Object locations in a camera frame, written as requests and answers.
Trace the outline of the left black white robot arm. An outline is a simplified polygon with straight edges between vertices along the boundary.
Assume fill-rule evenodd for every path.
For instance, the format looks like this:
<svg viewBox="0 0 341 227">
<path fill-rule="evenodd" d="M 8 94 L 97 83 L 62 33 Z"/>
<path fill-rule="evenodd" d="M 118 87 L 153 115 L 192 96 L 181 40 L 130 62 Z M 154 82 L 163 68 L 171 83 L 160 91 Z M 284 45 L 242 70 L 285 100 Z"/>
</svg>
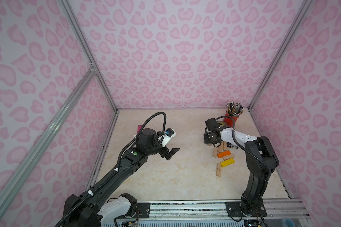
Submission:
<svg viewBox="0 0 341 227">
<path fill-rule="evenodd" d="M 168 142 L 176 132 L 172 128 L 164 132 L 143 129 L 120 152 L 117 164 L 94 186 L 80 196 L 72 194 L 66 201 L 63 216 L 58 227 L 102 227 L 119 218 L 133 218 L 137 199 L 128 193 L 108 201 L 113 192 L 132 174 L 148 161 L 148 157 L 160 154 L 170 160 L 179 151 L 178 148 L 167 148 Z"/>
</svg>

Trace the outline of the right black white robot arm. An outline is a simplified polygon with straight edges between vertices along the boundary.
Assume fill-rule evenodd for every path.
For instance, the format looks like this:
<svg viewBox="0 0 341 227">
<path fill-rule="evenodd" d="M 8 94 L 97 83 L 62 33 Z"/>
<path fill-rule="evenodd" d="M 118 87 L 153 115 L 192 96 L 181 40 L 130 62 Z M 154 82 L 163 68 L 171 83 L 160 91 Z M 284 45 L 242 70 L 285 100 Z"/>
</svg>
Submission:
<svg viewBox="0 0 341 227">
<path fill-rule="evenodd" d="M 279 165 L 270 140 L 265 136 L 247 135 L 228 125 L 222 126 L 216 118 L 206 120 L 205 125 L 204 143 L 206 145 L 227 142 L 245 152 L 250 175 L 247 187 L 241 196 L 240 208 L 236 211 L 246 217 L 261 212 L 263 195 L 269 179 Z"/>
</svg>

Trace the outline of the long natural wood block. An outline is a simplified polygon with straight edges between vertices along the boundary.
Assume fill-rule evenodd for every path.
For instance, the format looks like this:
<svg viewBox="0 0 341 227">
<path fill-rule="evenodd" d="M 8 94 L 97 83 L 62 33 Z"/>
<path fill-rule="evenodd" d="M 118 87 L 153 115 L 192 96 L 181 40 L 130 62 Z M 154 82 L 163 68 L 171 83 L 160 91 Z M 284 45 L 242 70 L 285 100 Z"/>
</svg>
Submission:
<svg viewBox="0 0 341 227">
<path fill-rule="evenodd" d="M 221 177 L 221 175 L 222 175 L 222 166 L 220 163 L 217 163 L 216 176 Z"/>
</svg>

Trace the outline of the magenta block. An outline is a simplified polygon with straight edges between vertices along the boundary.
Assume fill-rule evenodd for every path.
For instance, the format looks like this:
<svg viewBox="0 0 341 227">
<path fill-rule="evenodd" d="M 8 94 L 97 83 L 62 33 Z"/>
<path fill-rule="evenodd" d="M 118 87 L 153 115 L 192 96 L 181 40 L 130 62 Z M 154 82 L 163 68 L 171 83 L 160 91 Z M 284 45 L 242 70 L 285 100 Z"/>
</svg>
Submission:
<svg viewBox="0 0 341 227">
<path fill-rule="evenodd" d="M 141 128 L 142 128 L 142 125 L 138 125 L 137 134 L 140 132 Z"/>
</svg>

